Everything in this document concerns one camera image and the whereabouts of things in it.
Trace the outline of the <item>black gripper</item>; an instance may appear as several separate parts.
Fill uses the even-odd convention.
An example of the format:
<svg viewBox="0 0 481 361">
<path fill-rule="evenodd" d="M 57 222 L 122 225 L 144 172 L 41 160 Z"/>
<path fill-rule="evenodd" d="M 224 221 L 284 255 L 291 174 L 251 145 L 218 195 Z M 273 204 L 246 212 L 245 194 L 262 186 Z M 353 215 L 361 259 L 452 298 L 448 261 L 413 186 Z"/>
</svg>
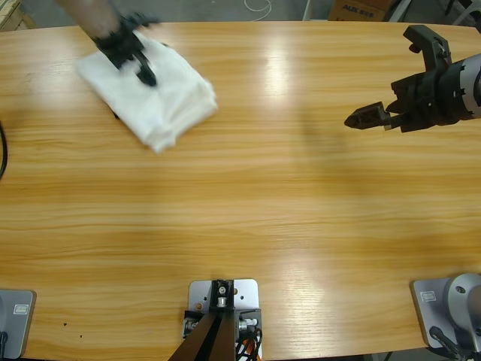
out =
<svg viewBox="0 0 481 361">
<path fill-rule="evenodd" d="M 396 100 L 386 110 L 382 102 L 366 105 L 353 111 L 344 125 L 360 130 L 385 126 L 414 132 L 474 118 L 472 65 L 453 63 L 443 71 L 427 71 L 397 80 L 391 88 Z"/>
<path fill-rule="evenodd" d="M 93 38 L 93 41 L 117 69 L 121 69 L 127 61 L 138 60 L 140 63 L 138 79 L 147 86 L 156 86 L 156 76 L 143 54 L 144 46 L 134 33 L 135 29 L 136 27 L 129 23 L 120 23 L 117 31 L 104 38 Z"/>
</svg>

